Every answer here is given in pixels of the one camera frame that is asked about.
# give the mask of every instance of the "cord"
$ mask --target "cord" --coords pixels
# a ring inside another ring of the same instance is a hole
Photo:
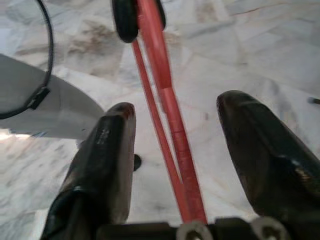
[[[35,89],[35,91],[31,94],[31,96],[24,102],[23,106],[18,107],[11,111],[0,113],[0,120],[7,119],[15,115],[21,114],[27,109],[35,110],[50,92],[48,88],[48,84],[50,82],[52,68],[54,66],[54,34],[53,34],[53,28],[51,25],[50,17],[44,3],[42,2],[42,0],[35,0],[35,1],[38,3],[41,9],[43,18],[46,22],[46,29],[48,33],[48,67],[47,67],[48,69],[45,73],[43,83]]]

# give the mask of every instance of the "marble floor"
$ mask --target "marble floor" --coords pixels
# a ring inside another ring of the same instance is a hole
[[[135,105],[129,222],[181,222],[141,87],[106,0],[46,0],[55,31],[54,74],[104,109]],[[162,0],[173,84],[180,102],[209,221],[255,214],[231,162],[217,96],[242,90],[265,103],[320,158],[320,0]],[[46,69],[47,33],[30,0],[0,3],[0,51]],[[75,140],[0,132],[0,235],[31,240],[77,151]]]

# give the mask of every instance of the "black cable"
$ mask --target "black cable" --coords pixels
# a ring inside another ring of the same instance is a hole
[[[36,90],[31,94],[31,96],[25,101],[23,106],[18,107],[11,111],[0,113],[0,120],[18,115],[27,109],[36,109],[39,106],[39,104],[42,102],[42,100],[50,92],[48,88],[48,84],[50,82],[52,68],[54,66],[54,34],[53,34],[50,17],[44,3],[42,2],[42,0],[36,0],[36,2],[38,3],[41,9],[43,18],[46,22],[46,30],[48,33],[48,67],[47,67],[48,69],[45,73],[43,83],[36,88]]]

